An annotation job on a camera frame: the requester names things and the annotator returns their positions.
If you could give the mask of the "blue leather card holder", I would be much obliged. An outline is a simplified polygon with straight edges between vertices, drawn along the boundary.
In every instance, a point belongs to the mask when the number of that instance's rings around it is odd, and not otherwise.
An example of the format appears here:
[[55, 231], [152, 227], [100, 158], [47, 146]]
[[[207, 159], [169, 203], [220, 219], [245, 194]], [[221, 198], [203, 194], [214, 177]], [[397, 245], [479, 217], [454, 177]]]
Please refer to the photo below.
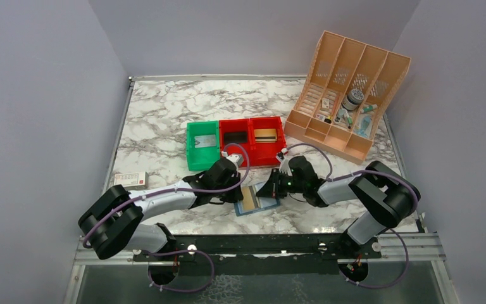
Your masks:
[[264, 182], [242, 188], [243, 199], [234, 205], [236, 216], [249, 215], [280, 206], [280, 200], [275, 198], [257, 197], [256, 193], [265, 185]]

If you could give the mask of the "gold credit card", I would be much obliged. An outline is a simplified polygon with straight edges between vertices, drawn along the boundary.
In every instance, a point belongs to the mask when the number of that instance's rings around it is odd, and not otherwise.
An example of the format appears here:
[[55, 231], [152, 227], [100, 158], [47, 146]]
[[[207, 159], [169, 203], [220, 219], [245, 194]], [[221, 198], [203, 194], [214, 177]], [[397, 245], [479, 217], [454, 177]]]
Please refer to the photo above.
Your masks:
[[256, 198], [256, 193], [253, 186], [243, 187], [243, 199], [240, 202], [240, 210], [242, 213], [251, 212], [259, 208], [259, 201]]
[[254, 139], [257, 143], [275, 143], [278, 140], [276, 129], [255, 129]]

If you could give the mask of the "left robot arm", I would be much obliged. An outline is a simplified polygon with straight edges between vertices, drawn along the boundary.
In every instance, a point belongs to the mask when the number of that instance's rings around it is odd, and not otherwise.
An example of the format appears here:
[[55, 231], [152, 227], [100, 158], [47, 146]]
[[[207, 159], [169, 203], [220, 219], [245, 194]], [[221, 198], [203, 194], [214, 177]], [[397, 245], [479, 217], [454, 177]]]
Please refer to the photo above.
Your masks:
[[144, 221], [176, 210], [241, 201], [242, 163], [241, 154], [222, 157], [210, 169], [150, 193], [128, 191], [120, 184], [110, 187], [78, 220], [84, 248], [101, 260], [122, 250], [141, 250], [166, 260], [176, 249], [175, 237], [166, 225]]

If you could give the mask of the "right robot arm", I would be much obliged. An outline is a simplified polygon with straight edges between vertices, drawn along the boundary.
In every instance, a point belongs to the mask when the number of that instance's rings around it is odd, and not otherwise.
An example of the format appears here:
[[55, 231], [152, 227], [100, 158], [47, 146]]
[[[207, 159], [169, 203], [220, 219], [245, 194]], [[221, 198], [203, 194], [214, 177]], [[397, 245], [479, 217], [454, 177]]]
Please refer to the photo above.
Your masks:
[[366, 211], [341, 235], [340, 250], [354, 258], [373, 237], [397, 227], [417, 208], [419, 190], [380, 161], [332, 180], [321, 178], [303, 156], [287, 161], [288, 169], [273, 169], [257, 191], [260, 198], [281, 199], [299, 193], [311, 206], [325, 208], [341, 201], [359, 200]]

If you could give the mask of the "silver card in bin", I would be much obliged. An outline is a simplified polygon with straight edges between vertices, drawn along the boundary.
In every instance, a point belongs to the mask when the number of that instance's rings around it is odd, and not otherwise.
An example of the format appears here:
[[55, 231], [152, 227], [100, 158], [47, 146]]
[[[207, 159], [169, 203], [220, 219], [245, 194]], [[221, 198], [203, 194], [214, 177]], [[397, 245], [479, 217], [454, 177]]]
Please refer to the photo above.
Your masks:
[[194, 136], [195, 148], [210, 148], [217, 146], [217, 138], [215, 134]]

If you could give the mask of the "green plastic bin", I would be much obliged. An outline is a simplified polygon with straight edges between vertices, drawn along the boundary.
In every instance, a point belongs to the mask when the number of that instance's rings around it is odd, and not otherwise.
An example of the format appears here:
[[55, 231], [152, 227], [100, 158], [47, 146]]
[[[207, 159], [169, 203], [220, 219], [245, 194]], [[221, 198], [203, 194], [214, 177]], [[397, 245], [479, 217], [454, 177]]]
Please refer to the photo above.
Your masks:
[[209, 169], [220, 158], [218, 121], [188, 122], [186, 157], [190, 171]]

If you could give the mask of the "middle red plastic bin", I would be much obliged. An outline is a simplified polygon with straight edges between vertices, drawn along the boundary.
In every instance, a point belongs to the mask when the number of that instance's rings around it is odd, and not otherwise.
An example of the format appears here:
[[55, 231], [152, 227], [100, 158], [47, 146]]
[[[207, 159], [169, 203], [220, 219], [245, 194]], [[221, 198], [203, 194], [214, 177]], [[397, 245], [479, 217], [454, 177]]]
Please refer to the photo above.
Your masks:
[[228, 154], [238, 153], [243, 155], [241, 149], [234, 146], [234, 144], [238, 144], [245, 149], [250, 159], [249, 163], [244, 160], [242, 166], [253, 166], [252, 152], [254, 148], [252, 146], [250, 135], [250, 119], [241, 118], [220, 120], [218, 123], [220, 133], [220, 155], [223, 156], [223, 152], [226, 152]]

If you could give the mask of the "red plastic bin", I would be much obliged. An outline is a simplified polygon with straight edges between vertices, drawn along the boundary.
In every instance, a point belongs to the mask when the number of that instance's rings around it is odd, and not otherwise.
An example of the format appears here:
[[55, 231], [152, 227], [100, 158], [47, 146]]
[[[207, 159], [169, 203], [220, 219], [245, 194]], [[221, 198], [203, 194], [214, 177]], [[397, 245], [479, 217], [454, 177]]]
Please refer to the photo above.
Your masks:
[[[284, 127], [280, 117], [253, 117], [250, 118], [251, 141], [253, 146], [252, 167], [278, 165], [276, 154], [287, 146], [284, 137]], [[276, 129], [277, 142], [256, 142], [254, 139], [255, 129]]]
[[234, 146], [234, 144], [238, 144], [245, 149], [250, 159], [249, 163], [244, 160], [242, 166], [253, 166], [252, 152], [254, 148], [252, 146], [250, 135], [250, 119], [241, 118], [220, 120], [218, 123], [220, 133], [220, 155], [223, 156], [223, 152], [226, 152], [228, 154], [238, 153], [243, 155], [241, 149]]

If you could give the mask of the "right red plastic bin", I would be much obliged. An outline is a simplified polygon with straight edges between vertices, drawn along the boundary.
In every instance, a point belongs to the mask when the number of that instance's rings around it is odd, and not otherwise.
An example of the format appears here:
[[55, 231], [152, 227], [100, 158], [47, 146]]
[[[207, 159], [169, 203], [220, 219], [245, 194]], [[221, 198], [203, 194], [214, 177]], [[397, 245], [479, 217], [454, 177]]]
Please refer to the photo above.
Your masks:
[[[284, 137], [284, 127], [280, 117], [253, 117], [250, 118], [251, 141], [253, 146], [252, 167], [278, 165], [276, 154], [287, 146]], [[276, 129], [277, 142], [256, 142], [254, 139], [255, 129]]]

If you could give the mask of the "small white red box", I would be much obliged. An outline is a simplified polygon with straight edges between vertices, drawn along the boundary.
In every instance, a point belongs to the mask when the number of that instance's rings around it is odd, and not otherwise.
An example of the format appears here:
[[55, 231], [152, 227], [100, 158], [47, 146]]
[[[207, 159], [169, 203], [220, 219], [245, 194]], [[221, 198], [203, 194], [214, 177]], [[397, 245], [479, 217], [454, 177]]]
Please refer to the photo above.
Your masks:
[[147, 172], [132, 172], [115, 174], [113, 179], [114, 185], [121, 185], [130, 189], [144, 189], [147, 187]]

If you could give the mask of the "small items in organizer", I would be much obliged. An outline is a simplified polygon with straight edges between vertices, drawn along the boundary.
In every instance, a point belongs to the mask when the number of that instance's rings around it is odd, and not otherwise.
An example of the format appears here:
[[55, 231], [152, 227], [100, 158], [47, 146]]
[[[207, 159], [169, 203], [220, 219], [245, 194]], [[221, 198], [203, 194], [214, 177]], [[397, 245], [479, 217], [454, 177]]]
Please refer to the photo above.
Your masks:
[[347, 130], [351, 129], [351, 118], [347, 109], [344, 107], [344, 100], [342, 99], [332, 100], [330, 98], [321, 98], [318, 103], [318, 109], [314, 114], [314, 117], [322, 122], [328, 124], [337, 124]]

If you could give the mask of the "light blue packet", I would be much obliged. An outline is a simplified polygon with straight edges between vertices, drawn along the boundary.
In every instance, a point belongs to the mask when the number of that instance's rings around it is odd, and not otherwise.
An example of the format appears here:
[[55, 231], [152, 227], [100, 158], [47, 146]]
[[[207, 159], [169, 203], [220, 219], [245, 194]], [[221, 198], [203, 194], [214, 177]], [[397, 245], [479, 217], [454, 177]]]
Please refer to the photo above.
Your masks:
[[371, 115], [360, 115], [354, 126], [354, 133], [358, 136], [369, 138], [373, 119]]

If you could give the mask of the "round grey jar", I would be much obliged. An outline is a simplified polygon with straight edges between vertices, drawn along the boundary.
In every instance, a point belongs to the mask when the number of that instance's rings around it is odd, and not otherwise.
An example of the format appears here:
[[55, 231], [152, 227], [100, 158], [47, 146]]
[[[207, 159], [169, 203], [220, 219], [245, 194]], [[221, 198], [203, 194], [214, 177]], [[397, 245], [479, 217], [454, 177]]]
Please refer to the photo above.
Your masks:
[[351, 89], [342, 100], [342, 107], [354, 111], [364, 100], [365, 94], [360, 89]]

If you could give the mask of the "green tipped tube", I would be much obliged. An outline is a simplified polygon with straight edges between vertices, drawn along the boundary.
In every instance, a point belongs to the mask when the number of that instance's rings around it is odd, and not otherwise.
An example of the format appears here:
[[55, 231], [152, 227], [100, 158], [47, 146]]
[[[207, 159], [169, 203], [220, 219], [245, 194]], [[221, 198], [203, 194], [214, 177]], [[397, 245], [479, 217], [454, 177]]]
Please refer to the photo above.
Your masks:
[[364, 108], [362, 108], [360, 110], [360, 113], [368, 113], [368, 112], [371, 112], [373, 110], [376, 110], [377, 108], [378, 108], [377, 104], [371, 104], [371, 105], [368, 105], [368, 106], [365, 106]]

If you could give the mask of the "peach desk organizer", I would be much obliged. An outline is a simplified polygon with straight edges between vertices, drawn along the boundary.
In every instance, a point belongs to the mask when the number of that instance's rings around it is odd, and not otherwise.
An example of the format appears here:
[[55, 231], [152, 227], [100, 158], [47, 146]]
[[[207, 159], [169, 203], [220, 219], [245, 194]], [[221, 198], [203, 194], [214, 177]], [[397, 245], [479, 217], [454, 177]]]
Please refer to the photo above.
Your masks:
[[[410, 64], [407, 56], [325, 31], [317, 43], [302, 92], [286, 119], [285, 134], [361, 164]], [[342, 99], [351, 89], [360, 89], [364, 100], [354, 111], [348, 111], [350, 130], [314, 117], [321, 98]], [[360, 113], [368, 105], [378, 108]], [[360, 115], [371, 115], [373, 119], [369, 138], [354, 133]]]

